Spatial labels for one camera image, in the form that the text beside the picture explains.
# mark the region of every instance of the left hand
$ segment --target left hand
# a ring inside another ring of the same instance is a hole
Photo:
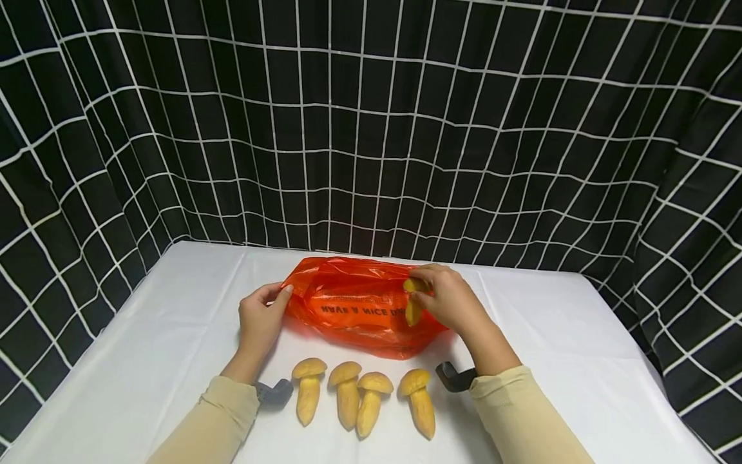
[[[283,290],[280,286],[280,282],[263,285],[240,301],[240,350],[265,356],[273,347],[293,291],[292,285]]]
[[[291,299],[293,287],[282,290],[280,286],[280,282],[263,285],[240,301],[240,345],[222,376],[249,385],[255,382],[278,338],[283,311]]]

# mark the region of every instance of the grid pattern curtain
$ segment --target grid pattern curtain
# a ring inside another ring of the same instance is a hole
[[[580,272],[742,463],[738,1],[0,10],[0,454],[193,240]]]

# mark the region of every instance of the orange plastic bag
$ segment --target orange plastic bag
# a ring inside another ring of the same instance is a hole
[[[402,288],[414,266],[357,258],[305,258],[283,285],[294,285],[286,314],[328,341],[391,359],[420,353],[446,327],[423,312],[414,327]]]

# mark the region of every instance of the hand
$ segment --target hand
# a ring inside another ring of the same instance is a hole
[[[505,335],[461,274],[448,266],[426,264],[411,270],[410,277],[433,288],[433,296],[413,292],[410,297],[461,336],[480,376],[496,376],[521,365]]]
[[[292,285],[263,285],[240,301],[240,344],[221,375],[252,384],[280,333],[283,311],[291,299]]]
[[[441,324],[460,336],[480,324],[490,322],[487,310],[474,295],[461,274],[441,264],[426,264],[410,271],[410,277],[427,282],[434,296],[413,292],[410,297],[421,304]]]

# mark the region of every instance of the mushroom-shaped bread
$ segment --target mushroom-shaped bread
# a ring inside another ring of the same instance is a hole
[[[358,395],[356,380],[361,373],[361,365],[354,361],[339,364],[329,375],[329,386],[338,387],[338,417],[346,430],[355,427],[358,418],[358,404],[361,402]]]
[[[424,292],[429,293],[430,287],[426,281],[422,281],[418,278],[410,277],[402,284],[404,291],[408,293],[412,292]],[[415,302],[411,297],[407,300],[407,308],[404,310],[404,317],[407,320],[407,325],[412,327],[420,322],[422,317],[422,307]]]
[[[320,402],[320,376],[327,365],[318,358],[307,358],[294,367],[291,376],[299,381],[299,397],[296,401],[296,415],[306,427],[314,419],[317,404]]]
[[[431,440],[436,434],[436,414],[425,389],[429,380],[430,373],[427,370],[412,369],[399,382],[399,394],[410,397],[415,426],[425,438]]]
[[[361,409],[358,411],[358,419],[355,429],[360,438],[366,438],[373,430],[381,410],[381,395],[388,395],[394,391],[394,385],[389,377],[381,372],[365,373],[358,380],[358,387],[365,390]]]

